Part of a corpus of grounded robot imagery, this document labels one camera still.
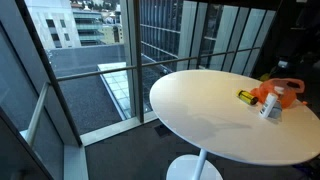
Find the yellow and brown vitamin bottle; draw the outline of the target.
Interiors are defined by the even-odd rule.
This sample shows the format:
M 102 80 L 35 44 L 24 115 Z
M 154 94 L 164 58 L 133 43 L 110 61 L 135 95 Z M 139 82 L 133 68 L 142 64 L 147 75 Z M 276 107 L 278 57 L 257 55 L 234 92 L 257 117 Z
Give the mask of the yellow and brown vitamin bottle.
M 253 96 L 248 91 L 238 90 L 236 93 L 237 97 L 247 103 L 248 105 L 255 105 L 258 102 L 258 98 Z

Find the orange plastic bag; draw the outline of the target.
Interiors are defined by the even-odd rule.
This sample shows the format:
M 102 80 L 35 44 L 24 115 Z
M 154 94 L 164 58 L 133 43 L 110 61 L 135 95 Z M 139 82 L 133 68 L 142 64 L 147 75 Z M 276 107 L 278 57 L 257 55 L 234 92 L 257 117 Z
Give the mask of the orange plastic bag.
M 298 93 L 303 93 L 305 84 L 300 79 L 294 78 L 272 78 L 252 89 L 250 93 L 256 96 L 260 103 L 264 103 L 269 93 L 278 96 L 283 109 L 289 108 L 297 99 Z

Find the white standing bottle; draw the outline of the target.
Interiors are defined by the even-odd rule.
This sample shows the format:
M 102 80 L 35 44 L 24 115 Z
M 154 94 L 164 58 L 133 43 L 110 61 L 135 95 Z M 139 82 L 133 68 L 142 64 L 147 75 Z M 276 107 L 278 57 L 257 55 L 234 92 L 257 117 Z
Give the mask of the white standing bottle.
M 274 107 L 277 99 L 278 99 L 278 96 L 276 94 L 269 93 L 265 99 L 264 104 L 262 105 L 259 115 L 263 118 L 267 118 L 272 108 Z

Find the round white pedestal table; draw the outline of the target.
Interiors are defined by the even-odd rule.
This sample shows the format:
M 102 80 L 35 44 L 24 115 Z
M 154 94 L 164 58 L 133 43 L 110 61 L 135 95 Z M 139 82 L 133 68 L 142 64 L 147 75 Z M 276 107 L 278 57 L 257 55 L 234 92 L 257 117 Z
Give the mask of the round white pedestal table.
M 259 85 L 216 70 L 178 71 L 153 84 L 149 98 L 159 120 L 200 149 L 198 156 L 176 158 L 166 180 L 222 180 L 208 153 L 264 166 L 300 164 L 320 154 L 320 120 L 306 105 L 296 101 L 274 120 L 259 115 L 259 104 L 236 97 L 238 90 Z

